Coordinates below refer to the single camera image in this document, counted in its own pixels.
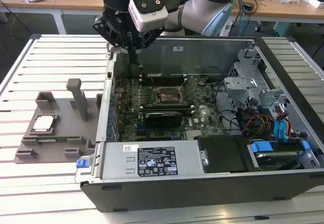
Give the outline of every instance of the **cable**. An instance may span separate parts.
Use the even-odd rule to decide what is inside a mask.
[[[27,28],[27,26],[25,26],[24,23],[22,23],[22,21],[13,13],[11,12],[11,10],[4,4],[4,2],[2,2],[0,0],[0,3],[20,22],[20,24],[22,24],[23,27],[25,27],[25,29],[32,35],[31,31]]]
[[[214,96],[214,106],[215,106],[215,111],[216,111],[216,113],[217,113],[220,117],[222,117],[222,118],[225,119],[226,121],[232,123],[233,125],[235,125],[235,126],[238,127],[238,128],[241,128],[241,126],[240,126],[239,124],[237,124],[237,123],[231,121],[231,119],[228,119],[227,117],[225,117],[224,115],[222,115],[222,114],[220,113],[218,107],[216,106],[217,94],[218,94],[218,91],[219,91],[219,89],[221,88],[222,85],[223,85],[223,83],[220,83],[220,84],[218,85],[218,87],[216,88],[216,92],[215,92],[215,96]],[[252,133],[252,134],[256,134],[256,133],[257,133],[257,132],[254,132],[254,131],[248,129],[248,128],[245,127],[245,126],[244,126],[244,129],[245,129],[247,132]]]
[[[245,11],[244,11],[244,6],[243,6],[243,20],[244,20],[244,14],[245,14]],[[241,23],[241,28],[239,29],[238,36],[241,36],[242,27],[243,27],[243,22]]]
[[[254,1],[255,4],[256,4],[256,6],[255,6],[255,10],[254,10],[254,11],[251,11],[250,13],[246,13],[246,12],[245,12],[245,13],[248,14],[248,15],[249,15],[249,14],[252,15],[252,14],[254,14],[254,13],[258,10],[258,7],[259,7],[258,2],[257,2],[256,0],[253,0],[253,1]]]
[[[193,75],[189,76],[189,78],[186,79],[186,80],[185,80],[185,81],[180,85],[180,87],[182,87],[182,86],[184,86],[185,84],[187,84],[188,81],[189,81],[192,77],[193,77]]]
[[[247,22],[247,24],[246,24],[246,26],[245,26],[245,28],[244,28],[244,31],[242,32],[242,35],[245,33],[245,31],[247,30],[247,27],[248,27],[248,25],[249,25],[249,23],[250,23],[250,17],[251,17],[251,15],[249,15],[249,17],[248,17],[248,22]]]
[[[232,31],[233,27],[235,27],[235,23],[237,22],[237,19],[238,19],[240,13],[241,13],[241,0],[238,0],[238,7],[239,7],[238,14],[237,14],[237,16],[236,16],[236,18],[235,18],[235,20],[234,20],[234,22],[233,22],[233,24],[232,24],[229,32]]]
[[[206,67],[204,67],[203,68],[203,70],[201,71],[201,74],[204,74],[204,71],[207,69],[207,68],[214,68],[215,70],[217,70],[219,73],[220,73],[220,75],[228,75],[228,73],[224,73],[224,72],[222,72],[217,66],[215,66],[215,65],[208,65],[208,66],[206,66]]]
[[[14,26],[14,24],[15,24],[15,21],[16,21],[16,17],[14,17],[14,20],[13,20],[13,22],[12,22],[11,26],[10,26],[10,32],[9,32],[9,35],[11,35],[11,34],[12,34],[12,27]]]
[[[9,34],[6,32],[6,29],[4,28],[4,25],[3,25],[3,24],[0,24],[0,26],[1,26],[2,30],[4,31],[5,35],[9,36],[12,40],[14,40],[14,41],[17,42],[17,43],[20,43],[20,44],[22,44],[22,45],[26,45],[26,42],[25,42],[23,39],[21,39],[21,38],[15,36],[15,35],[9,35]]]
[[[191,95],[195,90],[197,90],[197,88],[195,88],[195,89],[193,89],[192,91],[190,91],[189,94],[186,95],[186,96],[183,98],[183,100],[185,100],[188,96],[190,96],[190,95]]]
[[[7,43],[3,40],[3,38],[0,36],[0,40],[2,41],[2,43],[5,45],[7,51],[9,51],[8,45]]]
[[[142,124],[142,123],[140,123],[140,122],[136,122],[136,124],[140,124],[140,125],[143,125],[143,126],[145,126],[145,127],[146,127],[146,125],[145,125],[145,124]]]
[[[322,48],[322,46],[324,46],[324,42],[322,42],[321,45],[316,49],[316,51],[314,52],[312,58],[315,58],[316,54],[319,52],[319,50]]]

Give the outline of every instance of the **black wire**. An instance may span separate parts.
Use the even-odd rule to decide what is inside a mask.
[[[319,50],[324,46],[324,42],[321,43],[321,45],[316,49],[315,53],[313,54],[312,58],[316,56],[316,54],[319,52]]]
[[[215,92],[215,96],[214,96],[214,98],[215,98],[215,99],[214,99],[215,111],[216,111],[216,113],[217,113],[220,117],[222,117],[222,118],[225,119],[226,121],[232,123],[233,125],[235,125],[235,126],[238,127],[238,128],[241,128],[241,126],[240,126],[239,124],[237,124],[237,123],[231,121],[231,119],[228,119],[227,117],[225,117],[224,115],[222,115],[222,114],[220,113],[219,109],[218,109],[217,106],[216,106],[217,94],[218,94],[219,89],[221,88],[221,86],[222,86],[223,84],[224,84],[224,83],[220,83],[220,84],[217,86],[217,88],[216,88],[216,92]],[[248,129],[247,127],[245,127],[245,126],[243,126],[243,128],[245,129],[245,131],[247,131],[247,132],[249,132],[249,133],[251,133],[251,134],[258,134],[258,132],[254,132],[254,131]]]
[[[206,70],[206,68],[214,68],[214,69],[216,69],[220,74],[222,74],[222,75],[228,75],[228,73],[224,73],[224,72],[222,72],[217,66],[215,66],[215,65],[208,65],[208,66],[206,66],[206,67],[204,67],[204,69],[201,71],[201,74],[204,74],[204,71]]]
[[[236,119],[236,117],[232,118],[229,122],[229,129],[225,129],[225,131],[229,131],[228,134],[232,132],[232,130],[240,130],[240,129],[232,129],[233,120]]]
[[[27,42],[25,42],[23,39],[15,36],[15,35],[10,35],[7,33],[6,29],[4,28],[4,25],[1,25],[2,30],[4,31],[5,35],[9,36],[12,40],[14,40],[15,42],[22,44],[22,45],[26,45]]]
[[[258,2],[256,0],[253,0],[255,2],[255,10],[254,11],[251,11],[250,13],[249,12],[246,12],[246,11],[243,11],[244,13],[246,13],[247,15],[251,15],[251,14],[254,14],[257,10],[258,10]]]
[[[2,43],[5,45],[5,48],[7,49],[7,51],[9,51],[8,45],[7,43],[3,40],[3,38],[0,36],[0,40],[2,41]]]
[[[0,0],[0,3],[20,22],[20,24],[22,24],[23,27],[25,27],[25,29],[32,35],[31,31],[27,28],[27,26],[25,26],[24,23],[22,23],[22,21],[13,13],[11,12],[11,10],[4,4],[4,2],[2,2]]]
[[[237,16],[236,16],[236,18],[235,18],[235,20],[234,20],[234,22],[233,22],[233,24],[232,24],[232,26],[231,26],[229,32],[232,31],[233,27],[236,27],[236,26],[235,26],[235,23],[237,22],[237,19],[238,19],[240,13],[241,13],[241,0],[238,0],[238,6],[239,6],[238,14],[237,14]]]
[[[311,31],[313,31],[314,33],[319,34],[319,35],[324,35],[324,33],[317,32],[317,31],[313,30],[312,28],[310,28],[309,26],[310,26],[310,24],[306,24],[306,27],[308,29],[310,29]]]

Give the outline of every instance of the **blue release latch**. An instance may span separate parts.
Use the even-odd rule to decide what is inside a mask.
[[[89,160],[88,159],[78,159],[76,161],[76,168],[88,168]]]
[[[304,148],[304,151],[310,149],[309,143],[306,140],[302,141],[302,146]]]
[[[251,148],[253,153],[273,151],[273,148],[269,141],[255,141],[251,144]]]

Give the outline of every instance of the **electronic device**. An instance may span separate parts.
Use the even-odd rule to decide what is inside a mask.
[[[136,78],[121,49],[109,58],[96,147],[75,178],[98,210],[286,200],[324,184],[324,123],[303,94],[318,91],[287,64],[303,59],[318,86],[324,73],[294,42],[161,38]]]

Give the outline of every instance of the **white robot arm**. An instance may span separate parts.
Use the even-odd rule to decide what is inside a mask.
[[[232,11],[230,0],[190,0],[165,22],[164,35],[182,35],[183,28],[202,35],[218,35]]]

